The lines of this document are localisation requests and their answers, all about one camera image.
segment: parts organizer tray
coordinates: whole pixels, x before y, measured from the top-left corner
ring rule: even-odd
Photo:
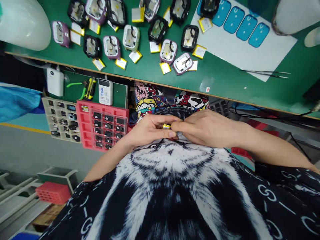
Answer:
[[[50,97],[42,98],[53,138],[81,143],[76,104]]]
[[[77,101],[82,146],[108,151],[127,134],[129,110],[100,103]]]

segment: red storage box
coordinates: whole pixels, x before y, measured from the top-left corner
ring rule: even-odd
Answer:
[[[36,188],[38,197],[43,202],[51,202],[54,204],[64,204],[71,197],[69,187],[67,185],[46,182]]]
[[[242,148],[233,147],[233,148],[231,148],[231,152],[233,154],[237,154],[237,155],[240,155],[242,157],[246,157],[246,158],[252,159],[251,155],[246,150],[244,150]]]

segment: black shirt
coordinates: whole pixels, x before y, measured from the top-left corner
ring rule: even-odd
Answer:
[[[41,239],[320,239],[320,177],[157,140],[83,182]]]

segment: white paper sheet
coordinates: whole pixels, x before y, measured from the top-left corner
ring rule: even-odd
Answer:
[[[231,8],[238,6],[244,10],[245,16],[250,14],[248,8],[235,0],[228,1],[231,3]],[[199,18],[200,16],[195,11],[191,24],[199,26]],[[292,36],[278,36],[272,30],[270,22],[260,16],[257,17],[257,20],[258,24],[263,22],[270,28],[270,32],[258,48],[251,46],[248,40],[242,41],[237,38],[236,33],[230,34],[225,31],[223,25],[221,27],[213,25],[205,33],[200,31],[197,44],[207,48],[208,52],[240,69],[274,71],[297,42],[297,39]],[[287,72],[287,69],[280,69],[280,71]],[[269,78],[269,76],[255,73],[250,74],[264,82]]]

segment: red parts tray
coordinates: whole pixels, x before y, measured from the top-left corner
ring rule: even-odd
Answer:
[[[76,108],[86,149],[106,152],[128,132],[128,109],[84,100],[78,100]]]

